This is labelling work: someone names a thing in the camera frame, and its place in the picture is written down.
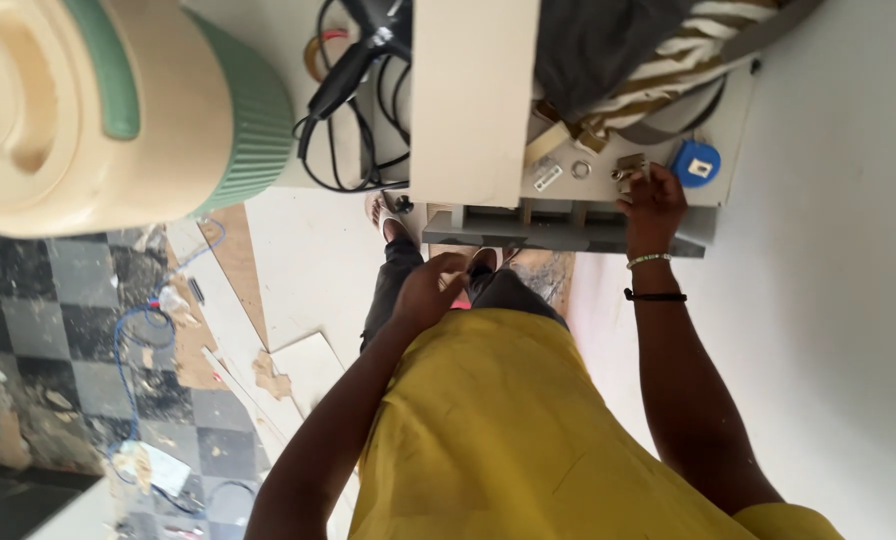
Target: bag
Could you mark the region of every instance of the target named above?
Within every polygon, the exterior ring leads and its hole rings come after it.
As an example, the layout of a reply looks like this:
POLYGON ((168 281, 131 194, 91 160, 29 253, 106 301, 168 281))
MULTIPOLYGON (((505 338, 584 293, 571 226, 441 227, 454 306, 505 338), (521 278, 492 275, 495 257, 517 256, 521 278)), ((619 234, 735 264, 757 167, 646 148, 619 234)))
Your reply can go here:
MULTIPOLYGON (((658 0, 634 1, 654 4, 658 0)), ((797 27, 823 2, 824 0, 693 2, 678 28, 654 46, 649 58, 633 69, 617 87, 602 94, 606 98, 587 103, 585 114, 577 121, 566 122, 569 132, 579 145, 598 154, 605 148, 612 131, 628 141, 648 146, 669 141, 698 128, 717 110, 727 74, 734 68, 747 65, 762 48, 797 27), (667 131, 642 121, 683 96, 712 86, 718 86, 718 90, 711 102, 682 129, 667 131)), ((672 5, 671 2, 662 4, 669 7, 672 5)), ((544 27, 546 24, 542 21, 540 28, 544 27)), ((613 69, 617 66, 617 61, 610 60, 606 64, 613 69)), ((548 99, 548 88, 544 81, 542 88, 548 99)), ((542 106, 542 109, 547 109, 546 117, 551 117, 551 109, 561 118, 565 118, 565 112, 568 115, 577 113, 573 108, 576 105, 565 100, 563 94, 554 95, 562 100, 561 104, 549 100, 550 107, 542 106)))

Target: checkered tile floor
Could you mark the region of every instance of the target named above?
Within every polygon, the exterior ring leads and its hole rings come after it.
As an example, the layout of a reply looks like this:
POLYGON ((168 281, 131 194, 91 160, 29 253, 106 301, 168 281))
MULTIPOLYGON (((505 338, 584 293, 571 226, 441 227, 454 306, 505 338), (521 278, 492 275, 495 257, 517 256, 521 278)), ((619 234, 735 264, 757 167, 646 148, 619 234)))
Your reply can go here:
MULTIPOLYGON (((48 240, 0 237, 0 371, 36 466, 100 473, 107 446, 130 432, 130 403, 111 349, 114 327, 166 272, 163 240, 135 251, 140 235, 123 230, 48 240)), ((166 330, 143 321, 127 326, 153 343, 168 339, 166 330)), ((191 467, 180 505, 198 508, 226 480, 257 487, 269 463, 234 394, 181 386, 171 350, 156 352, 150 369, 140 347, 122 349, 121 357, 141 418, 141 440, 191 467)), ((196 521, 155 494, 116 484, 126 515, 122 537, 166 538, 166 527, 199 527, 204 540, 244 535, 251 498, 243 489, 220 489, 207 520, 196 521)))

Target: striped fabric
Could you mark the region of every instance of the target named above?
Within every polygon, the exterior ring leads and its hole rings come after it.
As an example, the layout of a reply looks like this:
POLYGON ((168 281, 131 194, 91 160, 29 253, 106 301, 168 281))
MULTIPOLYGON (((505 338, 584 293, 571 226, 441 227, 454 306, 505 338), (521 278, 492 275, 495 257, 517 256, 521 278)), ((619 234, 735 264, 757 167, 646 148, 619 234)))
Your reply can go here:
POLYGON ((605 101, 580 121, 578 142, 596 153, 609 133, 631 126, 676 101, 698 85, 716 80, 747 62, 725 63, 721 50, 739 32, 770 19, 778 0, 703 0, 692 7, 681 29, 662 42, 654 55, 605 101))

